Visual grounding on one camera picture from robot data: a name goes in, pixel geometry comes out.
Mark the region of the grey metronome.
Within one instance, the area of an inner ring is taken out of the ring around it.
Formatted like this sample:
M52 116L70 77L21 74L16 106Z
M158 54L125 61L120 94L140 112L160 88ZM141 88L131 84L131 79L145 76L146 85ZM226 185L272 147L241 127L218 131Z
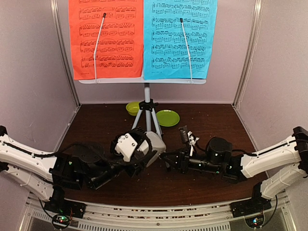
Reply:
M166 151L166 145L163 142L163 140L154 132L148 131L145 133L146 136L149 138L151 145L152 145L152 151L156 151L155 155L148 161L146 167L149 167L152 163L154 163L159 155ZM142 152L144 155L147 154L149 150L149 145L147 141L143 141L140 147L137 149L138 151Z

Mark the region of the red sheet music paper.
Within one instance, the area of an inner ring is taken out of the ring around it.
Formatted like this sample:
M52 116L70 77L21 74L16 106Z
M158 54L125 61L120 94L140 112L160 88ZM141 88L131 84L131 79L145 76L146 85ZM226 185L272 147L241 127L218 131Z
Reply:
M68 11L75 80L141 76L142 0L70 0Z

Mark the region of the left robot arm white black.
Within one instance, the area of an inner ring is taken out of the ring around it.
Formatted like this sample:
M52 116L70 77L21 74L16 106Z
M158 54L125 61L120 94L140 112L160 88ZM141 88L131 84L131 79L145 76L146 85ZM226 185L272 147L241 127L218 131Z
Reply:
M69 210L64 189L97 190L125 171L131 176L150 165L157 154L148 132L135 128L118 136L110 154L95 142L74 142L45 152L14 141L0 128L0 170L27 187L59 214Z

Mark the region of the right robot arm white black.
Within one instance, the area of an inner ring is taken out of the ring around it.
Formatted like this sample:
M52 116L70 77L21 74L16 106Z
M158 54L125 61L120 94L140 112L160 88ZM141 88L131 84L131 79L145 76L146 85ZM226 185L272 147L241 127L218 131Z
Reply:
M199 155L197 140L186 127L180 128L185 148L166 152L160 157L180 173L188 170L221 175L231 183L238 183L255 175L280 167L271 178L254 186L253 196L247 201L247 209L257 212L277 193L301 178L308 176L308 132L295 127L285 140L263 150L249 153L234 149L232 143L213 137Z

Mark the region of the green plastic plate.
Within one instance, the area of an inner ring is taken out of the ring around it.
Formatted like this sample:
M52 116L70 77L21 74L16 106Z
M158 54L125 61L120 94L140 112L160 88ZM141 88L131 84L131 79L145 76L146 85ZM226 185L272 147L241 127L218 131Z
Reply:
M172 110L161 110L156 113L159 125L163 127L173 127L180 122L180 116Z

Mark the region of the green plastic bowl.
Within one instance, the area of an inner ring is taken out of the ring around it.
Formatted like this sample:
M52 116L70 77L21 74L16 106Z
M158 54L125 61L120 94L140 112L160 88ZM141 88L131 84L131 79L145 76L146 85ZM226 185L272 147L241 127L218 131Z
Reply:
M130 102L126 105L126 111L128 112L129 115L137 116L140 110L139 103L140 102Z

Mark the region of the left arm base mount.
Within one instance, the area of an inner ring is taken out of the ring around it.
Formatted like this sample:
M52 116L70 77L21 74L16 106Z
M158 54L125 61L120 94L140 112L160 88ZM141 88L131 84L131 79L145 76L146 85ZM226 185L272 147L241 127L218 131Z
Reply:
M51 201L39 201L45 214L51 218L51 224L57 230L68 228L73 218L83 218L86 211L86 204L64 199L62 205L57 205Z

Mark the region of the aluminium front rail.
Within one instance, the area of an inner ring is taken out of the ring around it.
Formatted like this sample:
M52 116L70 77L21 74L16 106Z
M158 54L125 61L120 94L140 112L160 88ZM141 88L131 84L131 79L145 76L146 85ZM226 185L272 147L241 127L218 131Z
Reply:
M231 201L179 206L124 206L86 202L84 216L73 218L69 231L254 231L252 221L264 217L262 231L297 231L285 191L272 207L234 217Z

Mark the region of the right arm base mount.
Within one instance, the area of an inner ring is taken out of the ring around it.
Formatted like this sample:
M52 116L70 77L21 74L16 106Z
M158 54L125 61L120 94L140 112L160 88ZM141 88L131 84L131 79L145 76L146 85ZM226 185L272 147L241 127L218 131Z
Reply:
M248 227L258 229L265 224L264 211L271 209L271 202L269 200L261 202L248 199L233 202L230 207L234 218L244 217Z

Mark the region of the left aluminium frame post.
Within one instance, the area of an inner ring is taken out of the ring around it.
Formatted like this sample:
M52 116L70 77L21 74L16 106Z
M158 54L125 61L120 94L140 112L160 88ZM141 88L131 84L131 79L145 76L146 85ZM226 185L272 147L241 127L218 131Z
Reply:
M60 52L61 52L65 76L66 76L68 86L69 86L71 95L73 97L73 101L75 103L75 106L77 108L79 108L81 106L81 104L80 104L79 98L77 96L77 91L76 91L75 85L73 83L73 77L72 77L72 73L71 73L70 66L69 66L69 60L68 60L68 57L67 57L67 52L66 52L65 43L64 43L64 37L63 37L63 33L62 33L61 19L60 19L59 8L58 8L58 1L57 0L50 0L50 2L51 2L51 12L52 12L52 16L53 16L53 20L54 20L54 24L55 24L56 33L57 33L57 38L58 38L58 43L59 43L59 47L60 47Z

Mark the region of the aluminium frame post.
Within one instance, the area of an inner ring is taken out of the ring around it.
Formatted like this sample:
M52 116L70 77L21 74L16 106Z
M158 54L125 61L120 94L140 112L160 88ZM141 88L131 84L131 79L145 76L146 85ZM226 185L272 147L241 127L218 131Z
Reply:
M72 77L72 73L71 73L70 66L69 66L69 60L68 60L68 57L67 57L67 52L66 52L65 43L64 43L64 37L63 37L63 33L62 33L61 19L60 19L59 8L58 8L58 1L57 0L50 0L50 2L51 2L51 12L52 12L52 16L53 16L53 20L54 20L54 24L55 24L56 33L57 33L57 38L58 38L58 43L59 43L59 47L60 47L60 52L61 52L65 76L66 76L68 86L69 86L71 95L73 97L73 101L75 103L75 106L77 108L79 108L81 106L81 104L80 104L79 98L77 96L77 91L76 91L75 85L73 83L73 77Z
M238 84L237 92L233 101L235 110L240 109L241 102L244 98L244 93L248 84L250 73L253 66L253 56L257 48L258 36L262 18L263 0L256 0L254 6L254 13L251 24L250 37L248 41L247 51L244 59L244 65L241 72L240 81Z

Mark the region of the right aluminium frame post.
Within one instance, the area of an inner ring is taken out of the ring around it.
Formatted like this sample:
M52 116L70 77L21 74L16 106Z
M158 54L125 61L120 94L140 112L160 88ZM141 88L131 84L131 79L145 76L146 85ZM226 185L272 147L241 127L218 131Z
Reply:
M241 102L244 98L244 93L248 84L250 73L253 66L253 56L257 48L258 36L262 18L263 0L256 0L254 6L254 13L251 24L250 37L248 41L247 51L244 59L244 65L241 72L240 81L238 84L237 92L233 101L235 110L240 109Z

